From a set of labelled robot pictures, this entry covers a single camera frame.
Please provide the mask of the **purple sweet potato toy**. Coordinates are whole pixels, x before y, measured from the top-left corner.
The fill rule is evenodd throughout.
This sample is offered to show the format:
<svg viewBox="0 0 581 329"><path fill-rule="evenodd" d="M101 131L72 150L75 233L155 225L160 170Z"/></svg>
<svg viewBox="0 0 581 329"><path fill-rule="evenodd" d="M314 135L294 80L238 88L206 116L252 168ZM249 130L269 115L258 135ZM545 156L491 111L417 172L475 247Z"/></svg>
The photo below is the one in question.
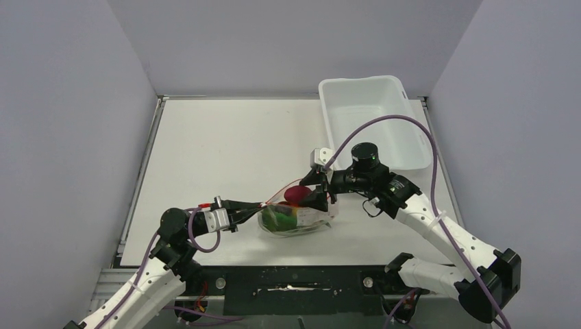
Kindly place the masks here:
<svg viewBox="0 0 581 329"><path fill-rule="evenodd" d="M284 192L284 200L292 206L298 206L311 192L307 186L295 185Z"/></svg>

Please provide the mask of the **clear orange zip bag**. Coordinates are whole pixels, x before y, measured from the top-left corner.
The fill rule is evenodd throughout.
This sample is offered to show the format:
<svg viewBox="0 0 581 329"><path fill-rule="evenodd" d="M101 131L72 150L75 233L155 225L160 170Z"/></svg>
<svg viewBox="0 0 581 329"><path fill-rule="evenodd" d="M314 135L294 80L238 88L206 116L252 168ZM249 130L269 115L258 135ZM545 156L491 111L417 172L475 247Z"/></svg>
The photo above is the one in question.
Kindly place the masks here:
<svg viewBox="0 0 581 329"><path fill-rule="evenodd" d="M257 214L258 225L265 232L275 236L299 236L331 227L338 215L338 204L330 204L323 212L308 207L300 207L302 200L314 189L299 185L299 180L288 183L264 203Z"/></svg>

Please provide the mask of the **green leafy vegetable toy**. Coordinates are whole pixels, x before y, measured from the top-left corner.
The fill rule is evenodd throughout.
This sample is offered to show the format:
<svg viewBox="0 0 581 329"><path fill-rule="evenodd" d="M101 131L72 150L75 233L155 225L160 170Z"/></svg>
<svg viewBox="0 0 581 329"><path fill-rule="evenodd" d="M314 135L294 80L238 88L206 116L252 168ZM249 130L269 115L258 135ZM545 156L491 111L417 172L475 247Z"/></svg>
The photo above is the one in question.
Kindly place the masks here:
<svg viewBox="0 0 581 329"><path fill-rule="evenodd" d="M287 232L297 228L297 218L287 217L282 214L277 214L273 208L263 210L260 213L261 223L264 228L270 232Z"/></svg>

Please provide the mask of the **brown mushroom toy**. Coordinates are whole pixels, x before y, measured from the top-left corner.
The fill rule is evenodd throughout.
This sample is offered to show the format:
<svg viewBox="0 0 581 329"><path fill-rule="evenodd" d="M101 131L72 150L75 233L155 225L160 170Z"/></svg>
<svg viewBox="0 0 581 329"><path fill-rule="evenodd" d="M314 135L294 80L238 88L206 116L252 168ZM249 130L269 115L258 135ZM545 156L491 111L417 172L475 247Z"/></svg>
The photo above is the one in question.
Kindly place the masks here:
<svg viewBox="0 0 581 329"><path fill-rule="evenodd" d="M295 208L290 206L274 206L273 211L277 214L282 214L287 217L295 216Z"/></svg>

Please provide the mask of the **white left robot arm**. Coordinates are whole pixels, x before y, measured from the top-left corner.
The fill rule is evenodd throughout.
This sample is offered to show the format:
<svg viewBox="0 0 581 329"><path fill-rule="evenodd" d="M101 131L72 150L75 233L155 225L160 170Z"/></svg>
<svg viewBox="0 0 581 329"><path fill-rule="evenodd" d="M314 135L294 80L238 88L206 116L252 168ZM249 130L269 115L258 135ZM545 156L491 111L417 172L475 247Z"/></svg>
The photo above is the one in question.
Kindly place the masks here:
<svg viewBox="0 0 581 329"><path fill-rule="evenodd" d="M194 259L204 251L198 236L235 232L265 207L215 197L203 207L165 210L136 273L92 314L66 328L142 328L184 292L203 290L203 267Z"/></svg>

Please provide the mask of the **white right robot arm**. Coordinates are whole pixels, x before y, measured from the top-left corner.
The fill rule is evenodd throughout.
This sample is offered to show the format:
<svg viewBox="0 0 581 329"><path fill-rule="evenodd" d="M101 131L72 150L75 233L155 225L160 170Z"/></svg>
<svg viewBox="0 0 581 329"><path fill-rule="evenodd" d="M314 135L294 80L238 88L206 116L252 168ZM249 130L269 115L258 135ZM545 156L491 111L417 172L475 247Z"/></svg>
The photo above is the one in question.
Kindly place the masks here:
<svg viewBox="0 0 581 329"><path fill-rule="evenodd" d="M415 231L447 258L446 265L401 253L386 266L385 282L396 293L408 287L429 290L456 300L473 318L491 324L521 286L521 257L500 251L450 219L408 178L382 164L373 143L357 144L352 164L331 169L334 151L316 148L310 171L300 181L313 186L301 206L326 211L337 195L361 193L381 213Z"/></svg>

